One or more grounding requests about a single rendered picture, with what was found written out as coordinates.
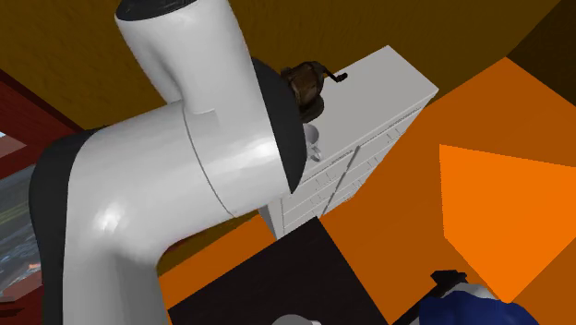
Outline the blue rounded object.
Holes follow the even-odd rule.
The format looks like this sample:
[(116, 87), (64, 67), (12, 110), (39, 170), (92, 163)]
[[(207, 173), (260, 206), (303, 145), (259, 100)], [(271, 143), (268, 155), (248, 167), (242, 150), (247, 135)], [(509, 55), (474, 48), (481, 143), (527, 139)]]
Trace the blue rounded object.
[(539, 325), (523, 307), (464, 291), (428, 297), (419, 304), (419, 325)]

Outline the white chest of drawers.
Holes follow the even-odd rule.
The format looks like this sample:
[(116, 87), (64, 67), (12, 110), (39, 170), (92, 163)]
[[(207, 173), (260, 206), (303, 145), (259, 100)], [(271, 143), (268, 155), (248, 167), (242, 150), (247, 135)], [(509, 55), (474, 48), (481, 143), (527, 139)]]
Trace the white chest of drawers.
[(390, 46), (343, 73), (346, 80), (324, 84), (324, 112), (310, 123), (316, 147), (299, 186), (259, 211), (275, 238), (351, 199), (438, 93)]

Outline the black robot stand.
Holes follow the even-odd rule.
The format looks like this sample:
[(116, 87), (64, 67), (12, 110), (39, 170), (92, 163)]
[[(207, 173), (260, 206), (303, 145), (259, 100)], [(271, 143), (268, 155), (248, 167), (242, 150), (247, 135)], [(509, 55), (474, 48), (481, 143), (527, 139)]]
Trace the black robot stand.
[(317, 217), (173, 307), (173, 325), (388, 325)]

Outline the white mug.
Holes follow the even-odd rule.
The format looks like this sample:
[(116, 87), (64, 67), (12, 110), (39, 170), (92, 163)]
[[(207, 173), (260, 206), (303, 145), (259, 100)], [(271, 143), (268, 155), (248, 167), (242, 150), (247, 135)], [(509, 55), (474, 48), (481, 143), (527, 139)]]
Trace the white mug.
[(303, 124), (303, 129), (306, 138), (307, 157), (319, 163), (322, 160), (322, 153), (318, 147), (319, 131), (315, 126), (310, 124)]

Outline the brown and black coffee grinder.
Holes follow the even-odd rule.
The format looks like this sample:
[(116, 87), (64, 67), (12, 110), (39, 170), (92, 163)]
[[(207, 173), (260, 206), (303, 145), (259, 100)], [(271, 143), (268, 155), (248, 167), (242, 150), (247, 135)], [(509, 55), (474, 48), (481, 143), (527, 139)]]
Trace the brown and black coffee grinder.
[(324, 100), (320, 93), (324, 86), (324, 76), (334, 82), (342, 82), (347, 73), (333, 75), (318, 61), (306, 61), (295, 67), (281, 70), (281, 77), (289, 84), (298, 105), (299, 118), (303, 124), (318, 118), (324, 111)]

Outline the window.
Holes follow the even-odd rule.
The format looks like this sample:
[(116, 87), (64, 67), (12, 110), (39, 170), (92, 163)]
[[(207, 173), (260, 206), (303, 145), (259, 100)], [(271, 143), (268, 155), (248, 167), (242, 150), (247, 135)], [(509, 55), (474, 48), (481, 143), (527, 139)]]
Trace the window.
[(33, 169), (0, 167), (0, 302), (15, 301), (42, 284), (28, 205)]

